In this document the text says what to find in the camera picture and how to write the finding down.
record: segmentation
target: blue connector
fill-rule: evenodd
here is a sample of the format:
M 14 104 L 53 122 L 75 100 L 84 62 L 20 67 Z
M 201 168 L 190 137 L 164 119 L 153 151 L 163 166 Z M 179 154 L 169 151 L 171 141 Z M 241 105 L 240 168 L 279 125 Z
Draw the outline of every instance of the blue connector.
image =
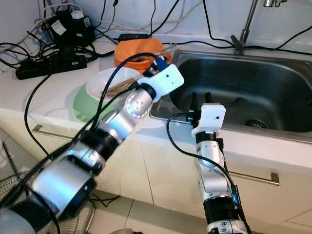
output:
M 235 204 L 240 204 L 240 198 L 239 198 L 239 194 L 238 194 L 237 185 L 231 185 L 231 191 L 232 191 L 232 196 L 233 196 L 233 202 Z
M 158 68 L 158 70 L 161 72 L 163 70 L 165 70 L 169 65 L 166 63 L 165 59 L 160 59 L 157 58 L 156 60 L 154 60 L 154 64 L 155 66 Z

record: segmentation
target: white cable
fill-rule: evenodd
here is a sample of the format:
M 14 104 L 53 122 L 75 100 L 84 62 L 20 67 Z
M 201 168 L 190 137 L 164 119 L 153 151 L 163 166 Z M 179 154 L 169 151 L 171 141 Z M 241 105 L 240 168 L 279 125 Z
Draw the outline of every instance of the white cable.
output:
M 33 26 L 30 30 L 28 30 L 28 31 L 29 31 L 30 33 L 32 33 L 42 22 L 43 22 L 43 19 L 39 20 L 39 21 L 38 21 L 37 23 L 35 23 L 34 26 Z M 29 36 L 28 33 L 25 34 L 25 35 L 24 35 L 18 42 L 16 42 L 15 44 L 17 44 L 17 45 L 21 44 L 28 36 Z M 13 48 L 13 47 L 14 47 L 13 45 L 10 45 L 10 46 L 7 46 L 7 47 L 3 47 L 3 48 L 0 49 L 0 53 L 2 53 L 2 52 L 5 51 L 5 50 L 11 49 L 11 48 Z
M 199 5 L 202 4 L 202 1 L 199 1 L 196 5 L 194 5 L 183 17 L 181 17 L 180 19 L 178 20 L 169 20 L 167 21 L 166 23 L 180 23 L 181 21 L 183 21 L 186 17 L 188 17 L 188 15 L 195 9 L 197 8 Z M 94 20 L 94 21 L 97 21 L 97 22 L 103 22 L 103 23 L 111 23 L 109 21 L 106 21 L 106 20 L 98 20 L 98 19 L 91 19 L 91 20 Z M 157 22 L 157 23 L 153 23 L 152 25 L 155 26 L 155 25 L 159 25 L 161 24 L 161 22 Z M 121 28 L 125 28 L 125 29 L 128 29 L 128 30 L 133 30 L 133 31 L 140 31 L 140 30 L 143 30 L 147 27 L 150 27 L 150 24 L 146 24 L 142 27 L 139 27 L 139 28 L 133 28 L 133 27 L 130 27 L 130 26 L 127 26 L 127 25 L 123 25 L 123 24 L 119 24 L 119 23 L 113 23 L 113 25 L 115 26 L 118 26 L 118 27 L 121 27 Z
M 179 22 L 174 26 L 173 29 L 171 29 L 170 31 L 168 31 L 168 32 L 166 32 L 166 33 L 172 32 L 173 30 L 175 30 L 175 29 L 178 27 L 178 25 L 180 24 L 181 19 L 182 19 L 182 17 L 183 17 L 184 7 L 185 7 L 185 0 L 183 0 L 182 11 L 181 11 L 181 15 L 180 15 L 180 18 L 179 18 Z
M 46 9 L 49 9 L 49 8 L 52 8 L 52 7 L 56 7 L 56 6 L 67 6 L 67 5 L 76 6 L 76 7 L 78 7 L 78 8 L 83 12 L 81 6 L 79 6 L 79 5 L 77 5 L 77 4 L 73 4 L 73 3 L 61 3 L 61 4 L 55 4 L 55 5 L 46 6 L 46 7 L 44 7 L 43 12 L 44 12 Z

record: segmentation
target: orange container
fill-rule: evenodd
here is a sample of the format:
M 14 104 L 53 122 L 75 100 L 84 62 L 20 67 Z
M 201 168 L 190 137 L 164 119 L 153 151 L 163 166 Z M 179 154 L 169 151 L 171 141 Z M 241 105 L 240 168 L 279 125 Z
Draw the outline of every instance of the orange container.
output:
M 122 61 L 132 55 L 142 52 L 155 53 L 163 49 L 165 49 L 165 47 L 156 38 L 121 41 L 115 48 L 115 66 L 118 66 Z M 167 58 L 167 62 L 171 61 L 170 53 L 164 54 L 163 56 Z M 154 58 L 149 56 L 140 57 L 126 63 L 125 67 L 130 67 L 143 73 L 152 65 L 153 60 Z

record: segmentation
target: sink basin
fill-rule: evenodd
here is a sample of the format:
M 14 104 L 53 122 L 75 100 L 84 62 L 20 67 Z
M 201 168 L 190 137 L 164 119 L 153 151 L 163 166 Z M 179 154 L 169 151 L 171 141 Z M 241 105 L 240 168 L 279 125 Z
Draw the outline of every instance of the sink basin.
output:
M 312 143 L 312 62 L 177 51 L 173 63 L 185 83 L 152 106 L 152 117 L 188 112 L 193 93 L 200 107 L 210 92 L 226 108 L 223 129 Z

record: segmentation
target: white countertop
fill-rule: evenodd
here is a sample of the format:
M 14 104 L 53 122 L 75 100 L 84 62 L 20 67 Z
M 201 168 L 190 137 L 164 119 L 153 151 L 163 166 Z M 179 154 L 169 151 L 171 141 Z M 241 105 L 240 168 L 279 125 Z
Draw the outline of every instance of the white countertop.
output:
M 113 49 L 114 45 L 106 40 L 97 41 L 95 47 L 99 53 Z M 232 53 L 232 49 L 214 49 L 207 46 L 180 46 L 180 49 L 198 50 L 214 53 Z M 312 60 L 309 56 L 278 51 L 248 50 L 246 55 Z M 73 113 L 73 101 L 80 87 L 96 73 L 114 66 L 114 56 L 97 59 L 86 69 L 54 74 L 36 92 L 29 116 L 38 124 L 55 125 L 77 131 L 84 123 L 76 119 Z M 0 74 L 0 114 L 22 114 L 26 101 L 42 77 L 18 80 L 14 70 Z M 195 150 L 195 140 L 191 138 L 191 126 L 172 124 L 172 135 L 181 146 Z M 267 136 L 221 130 L 224 138 L 226 156 L 235 160 L 265 166 L 276 170 L 312 175 L 312 144 L 283 140 Z M 142 143 L 170 144 L 163 120 L 146 117 L 138 124 L 132 140 Z

